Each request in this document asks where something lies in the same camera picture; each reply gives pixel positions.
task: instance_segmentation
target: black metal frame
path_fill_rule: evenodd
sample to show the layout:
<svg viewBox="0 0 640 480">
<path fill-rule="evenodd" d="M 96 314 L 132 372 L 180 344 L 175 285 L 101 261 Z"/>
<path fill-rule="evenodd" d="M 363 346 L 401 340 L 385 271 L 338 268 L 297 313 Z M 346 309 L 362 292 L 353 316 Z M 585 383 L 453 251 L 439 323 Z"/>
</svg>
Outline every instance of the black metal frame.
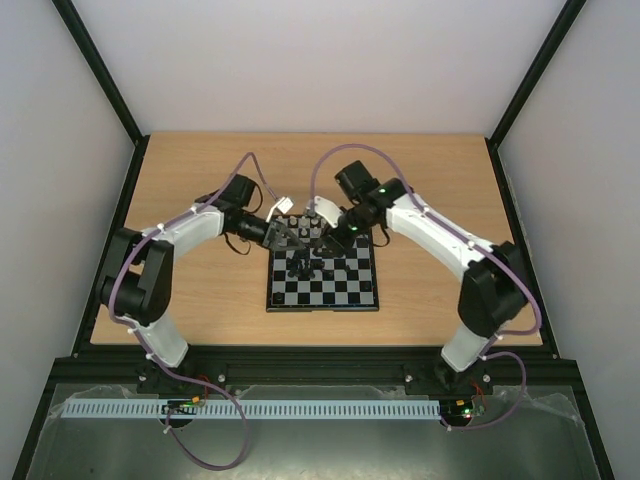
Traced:
<svg viewBox="0 0 640 480">
<path fill-rule="evenodd" d="M 486 143 L 515 243 L 522 249 L 532 291 L 543 312 L 543 329 L 541 330 L 543 345 L 539 347 L 510 347 L 508 349 L 520 355 L 525 362 L 528 383 L 532 385 L 568 385 L 572 387 L 580 415 L 586 424 L 587 434 L 600 475 L 604 479 L 610 479 L 614 478 L 613 472 L 598 432 L 578 366 L 575 361 L 559 358 L 528 247 L 513 203 L 512 192 L 509 190 L 498 153 L 501 142 L 513 125 L 585 1 L 568 0 L 566 2 L 495 132 L 491 139 L 486 140 Z M 52 0 L 52 2 L 58 9 L 136 146 L 109 229 L 105 249 L 103 250 L 100 262 L 100 266 L 102 266 L 106 246 L 109 244 L 114 231 L 124 225 L 138 174 L 144 160 L 149 136 L 143 136 L 137 127 L 72 2 L 70 0 Z M 92 345 L 90 343 L 98 307 L 95 297 L 91 294 L 73 346 L 73 355 L 56 359 L 54 362 L 16 467 L 14 479 L 25 478 L 27 475 L 56 385 L 65 383 L 134 384 L 138 382 L 136 369 L 144 360 L 143 352 L 139 347 Z M 194 346 L 191 348 L 199 362 L 225 374 L 227 385 L 404 385 L 408 393 L 415 394 L 430 393 L 428 386 L 420 381 L 420 375 L 412 375 L 416 380 L 407 384 L 405 382 L 406 375 L 426 369 L 427 362 L 436 357 L 438 350 L 438 347 L 353 349 L 342 347 Z M 487 362 L 483 364 L 482 368 L 490 374 L 494 384 L 509 385 L 519 384 L 520 382 L 519 367 L 508 359 L 496 359 L 492 362 Z M 446 398 L 446 396 L 436 396 L 435 398 Z"/>
</svg>

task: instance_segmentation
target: white cable tray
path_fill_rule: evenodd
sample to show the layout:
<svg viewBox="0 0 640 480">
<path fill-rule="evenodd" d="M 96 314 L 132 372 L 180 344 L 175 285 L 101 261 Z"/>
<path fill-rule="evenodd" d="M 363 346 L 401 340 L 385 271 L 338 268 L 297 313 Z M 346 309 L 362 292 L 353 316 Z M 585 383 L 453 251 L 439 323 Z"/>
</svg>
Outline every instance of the white cable tray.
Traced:
<svg viewBox="0 0 640 480">
<path fill-rule="evenodd" d="M 432 400 L 238 400 L 250 420 L 439 420 L 440 404 Z M 203 407 L 182 409 L 171 418 L 239 419 L 228 400 L 209 400 Z M 67 400 L 62 418 L 164 418 L 167 400 Z"/>
</svg>

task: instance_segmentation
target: chess board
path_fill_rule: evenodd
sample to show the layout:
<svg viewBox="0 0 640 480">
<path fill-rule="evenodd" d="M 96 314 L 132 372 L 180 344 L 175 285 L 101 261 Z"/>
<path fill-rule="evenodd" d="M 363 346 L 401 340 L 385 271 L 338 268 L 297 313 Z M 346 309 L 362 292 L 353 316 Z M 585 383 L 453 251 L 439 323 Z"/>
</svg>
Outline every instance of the chess board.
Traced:
<svg viewBox="0 0 640 480">
<path fill-rule="evenodd" d="M 322 218 L 304 215 L 277 217 L 304 243 L 322 233 Z M 294 251 L 271 252 L 267 277 L 267 311 L 363 311 L 379 309 L 373 237 L 371 232 L 358 236 L 346 255 L 321 258 L 305 252 L 313 269 L 309 278 L 292 274 Z"/>
</svg>

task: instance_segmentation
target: black bracket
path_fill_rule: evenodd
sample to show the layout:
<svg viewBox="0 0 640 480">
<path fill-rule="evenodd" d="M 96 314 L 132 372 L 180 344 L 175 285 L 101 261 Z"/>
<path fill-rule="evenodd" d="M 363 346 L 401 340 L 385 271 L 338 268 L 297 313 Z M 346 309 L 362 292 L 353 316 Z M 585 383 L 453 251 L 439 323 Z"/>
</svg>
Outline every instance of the black bracket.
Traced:
<svg viewBox="0 0 640 480">
<path fill-rule="evenodd" d="M 227 364 L 217 362 L 207 362 L 202 365 L 198 362 L 195 355 L 187 353 L 186 358 L 180 363 L 176 369 L 172 369 L 175 373 L 189 377 L 198 378 L 205 376 L 210 383 L 225 388 L 227 384 Z M 138 375 L 137 392 L 140 394 L 155 394 L 165 398 L 176 397 L 193 397 L 202 395 L 204 387 L 190 383 L 181 382 L 167 375 L 153 361 L 146 360 L 136 368 Z"/>
<path fill-rule="evenodd" d="M 362 232 L 375 225 L 387 228 L 386 210 L 407 193 L 397 178 L 380 185 L 360 160 L 340 170 L 335 179 L 342 192 L 355 206 L 348 210 L 342 209 L 344 213 L 338 219 L 335 228 L 325 228 L 314 247 L 316 255 L 319 249 L 324 247 L 332 256 L 342 256 Z"/>
<path fill-rule="evenodd" d="M 494 245 L 493 254 L 526 284 L 524 263 L 515 245 L 510 242 Z M 469 263 L 462 278 L 458 314 L 473 333 L 490 338 L 526 304 L 522 291 L 491 260 Z"/>
<path fill-rule="evenodd" d="M 128 228 L 118 230 L 111 240 L 104 266 L 96 284 L 96 296 L 108 305 L 116 277 L 131 251 L 142 240 L 142 234 Z M 149 326 L 167 310 L 171 300 L 173 245 L 165 241 L 149 242 L 134 260 L 144 263 L 142 273 L 128 271 L 115 303 L 116 314 L 127 314 L 142 326 Z"/>
<path fill-rule="evenodd" d="M 410 363 L 403 368 L 405 392 L 407 395 L 429 395 L 431 397 L 470 397 L 475 395 L 476 389 L 472 386 L 475 382 L 485 392 L 489 391 L 490 385 L 485 381 L 487 371 L 481 363 L 476 363 L 470 368 L 455 376 L 443 381 L 438 377 L 438 363 L 444 362 L 442 359 L 434 360 L 433 363 Z"/>
</svg>

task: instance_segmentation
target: white connector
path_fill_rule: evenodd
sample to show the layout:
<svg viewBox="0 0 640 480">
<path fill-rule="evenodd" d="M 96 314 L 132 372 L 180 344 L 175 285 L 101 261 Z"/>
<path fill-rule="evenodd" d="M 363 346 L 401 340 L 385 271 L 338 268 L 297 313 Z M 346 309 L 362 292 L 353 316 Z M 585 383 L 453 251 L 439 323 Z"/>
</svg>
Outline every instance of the white connector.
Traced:
<svg viewBox="0 0 640 480">
<path fill-rule="evenodd" d="M 293 208 L 293 200 L 290 197 L 281 197 L 278 201 L 271 207 L 269 210 L 269 214 L 267 215 L 267 222 L 271 221 L 271 217 L 276 210 L 280 213 L 287 213 L 289 210 Z"/>
<path fill-rule="evenodd" d="M 307 204 L 307 210 L 311 210 L 313 205 L 313 211 L 316 215 L 324 218 L 326 222 L 333 228 L 338 226 L 338 220 L 342 216 L 343 212 L 335 203 L 326 198 L 316 196 L 314 199 L 309 200 Z"/>
</svg>

